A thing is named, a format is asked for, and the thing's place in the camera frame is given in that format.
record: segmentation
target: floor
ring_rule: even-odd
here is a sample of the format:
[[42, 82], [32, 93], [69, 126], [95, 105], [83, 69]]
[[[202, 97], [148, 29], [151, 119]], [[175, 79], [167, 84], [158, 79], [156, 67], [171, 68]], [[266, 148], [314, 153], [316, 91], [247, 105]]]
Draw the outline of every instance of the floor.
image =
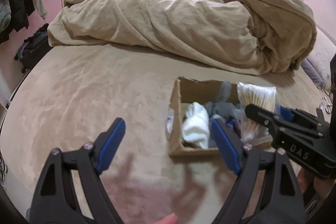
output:
[[8, 170], [6, 176], [6, 189], [8, 197], [15, 205], [16, 209], [26, 217], [26, 211], [30, 207], [33, 194], [29, 192], [21, 182]]

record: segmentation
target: blue gripper pad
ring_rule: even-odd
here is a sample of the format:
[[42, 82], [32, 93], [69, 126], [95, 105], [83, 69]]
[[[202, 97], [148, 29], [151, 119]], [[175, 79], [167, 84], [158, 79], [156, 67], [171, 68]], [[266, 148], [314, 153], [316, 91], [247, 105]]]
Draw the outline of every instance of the blue gripper pad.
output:
[[280, 106], [280, 115], [287, 122], [291, 122], [294, 118], [294, 115], [290, 111], [290, 109], [283, 107], [283, 106]]
[[231, 126], [225, 125], [224, 119], [214, 119], [211, 122], [211, 135], [227, 168], [239, 175], [244, 166], [243, 143]]
[[101, 133], [95, 141], [94, 144], [97, 152], [97, 166], [95, 170], [98, 175], [109, 168], [125, 135], [125, 130], [125, 121], [122, 118], [117, 118], [109, 130]]

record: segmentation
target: gray pillow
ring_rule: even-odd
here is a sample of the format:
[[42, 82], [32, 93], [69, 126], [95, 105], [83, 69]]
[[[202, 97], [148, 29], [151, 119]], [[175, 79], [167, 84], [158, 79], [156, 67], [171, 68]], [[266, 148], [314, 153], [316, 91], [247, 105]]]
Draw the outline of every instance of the gray pillow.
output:
[[319, 75], [319, 73], [314, 69], [313, 65], [309, 62], [307, 58], [305, 58], [301, 62], [301, 67], [305, 71], [305, 73], [310, 77], [310, 79], [314, 82], [315, 85], [322, 87], [323, 86], [323, 79]]

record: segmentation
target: cardboard box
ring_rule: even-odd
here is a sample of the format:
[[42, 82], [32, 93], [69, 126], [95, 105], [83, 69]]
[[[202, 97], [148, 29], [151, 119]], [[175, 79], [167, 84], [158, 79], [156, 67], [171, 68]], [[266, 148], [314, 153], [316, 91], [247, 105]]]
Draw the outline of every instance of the cardboard box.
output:
[[[184, 114], [188, 106], [193, 102], [204, 105], [207, 102], [215, 102], [222, 82], [216, 80], [202, 81], [186, 79], [183, 77], [175, 81], [174, 89], [170, 98], [170, 109], [167, 124], [167, 138], [169, 139], [169, 155], [170, 156], [200, 156], [215, 155], [219, 153], [218, 148], [193, 148], [183, 146], [182, 139], [182, 123]], [[232, 84], [231, 95], [228, 102], [239, 103], [237, 97], [237, 85]], [[268, 135], [262, 138], [252, 140], [253, 146], [259, 149], [270, 148], [272, 136]]]

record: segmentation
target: clear plastic bag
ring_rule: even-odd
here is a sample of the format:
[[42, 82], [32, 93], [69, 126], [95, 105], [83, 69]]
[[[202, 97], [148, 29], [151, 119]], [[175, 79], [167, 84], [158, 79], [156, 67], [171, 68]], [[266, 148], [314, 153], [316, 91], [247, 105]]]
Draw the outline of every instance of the clear plastic bag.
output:
[[245, 115], [245, 106], [254, 104], [268, 111], [276, 112], [277, 88], [274, 86], [258, 86], [253, 84], [239, 83], [237, 85], [238, 99], [241, 103], [241, 111], [237, 112], [241, 132], [241, 140], [247, 142], [268, 135], [268, 129], [248, 119]]

